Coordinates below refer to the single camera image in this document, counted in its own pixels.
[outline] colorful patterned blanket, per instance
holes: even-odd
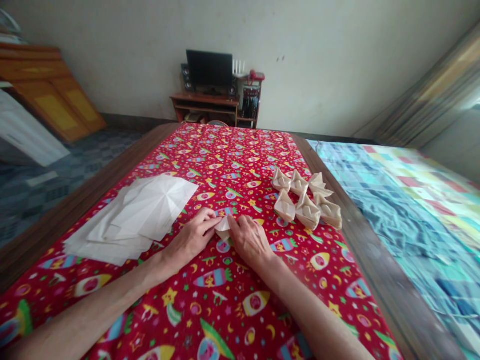
[[[290,135],[206,125],[182,125],[109,191],[0,299],[0,345],[6,346],[84,296],[168,246],[202,207],[225,216],[250,215],[272,249],[349,327],[376,359],[399,350],[341,232],[321,223],[310,231],[286,223],[273,207],[271,177],[297,169],[309,178]],[[123,267],[66,256],[62,242],[135,179],[160,174],[198,184],[165,239]],[[148,291],[88,352],[93,359],[311,359],[288,310],[239,258],[231,241],[214,237],[194,261]]]
[[[309,143],[440,320],[448,327],[445,315],[454,315],[480,334],[480,320],[470,318],[480,314],[478,251],[465,245],[468,232],[442,219],[460,224],[460,214],[477,211],[475,185],[415,150]]]

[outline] curtain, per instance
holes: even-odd
[[[411,89],[374,138],[382,145],[418,149],[471,109],[479,89],[480,23]]]

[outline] folded paper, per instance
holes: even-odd
[[[215,226],[216,234],[223,241],[227,240],[230,237],[230,224],[229,219],[225,216],[218,224]]]
[[[273,174],[272,185],[275,190],[282,191],[284,189],[287,193],[290,191],[292,179],[285,175],[279,167],[276,168]]]
[[[321,211],[320,219],[325,223],[333,226],[337,230],[342,229],[342,214],[340,206],[333,202],[327,201],[321,193],[316,192],[313,194],[315,205]]]
[[[295,170],[291,177],[291,191],[300,197],[303,193],[307,192],[308,188],[309,183]]]
[[[225,216],[225,217],[217,224],[217,226],[215,226],[215,230],[217,230],[217,231],[219,231],[219,232],[230,230],[229,218]]]
[[[280,191],[274,209],[280,217],[288,223],[291,223],[295,219],[295,205],[285,189]]]
[[[304,192],[298,204],[296,205],[296,217],[298,220],[310,230],[315,230],[320,222],[320,209],[313,203],[312,200]]]
[[[121,266],[171,231],[198,185],[160,175],[122,188],[115,199],[64,242],[64,252]]]
[[[308,182],[308,187],[311,192],[313,194],[320,193],[324,198],[328,198],[334,193],[333,191],[327,190],[325,188],[326,185],[327,184],[324,183],[324,176],[321,172],[313,174]]]

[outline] paper boat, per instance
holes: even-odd
[[[312,200],[304,192],[298,204],[296,205],[296,217],[300,222],[310,230],[315,230],[320,222],[320,209],[313,203]]]
[[[291,183],[292,179],[290,179],[282,172],[282,170],[280,170],[279,167],[277,167],[275,173],[273,174],[273,188],[278,191],[282,191],[282,189],[285,189],[285,191],[288,193],[290,191]]]
[[[302,196],[303,193],[307,192],[308,188],[309,183],[295,170],[291,177],[291,191],[297,196]]]
[[[342,229],[342,215],[340,206],[333,202],[327,201],[321,193],[316,192],[313,194],[315,205],[321,211],[321,220],[327,224],[333,226],[337,230]]]
[[[328,198],[334,192],[327,190],[325,188],[326,185],[327,184],[324,183],[324,176],[322,175],[321,172],[313,174],[308,183],[308,187],[310,188],[313,194],[320,193],[324,198]]]
[[[217,230],[217,231],[219,231],[219,232],[230,230],[229,218],[225,216],[225,217],[217,224],[217,226],[215,226],[215,230]]]
[[[222,240],[227,240],[230,237],[230,224],[229,219],[225,216],[217,226],[215,226],[215,232]]]
[[[295,219],[295,205],[285,189],[280,191],[274,209],[280,217],[288,223],[291,223]]]

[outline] black monitor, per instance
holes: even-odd
[[[232,85],[233,56],[231,54],[187,50],[186,58],[190,79],[194,86]]]

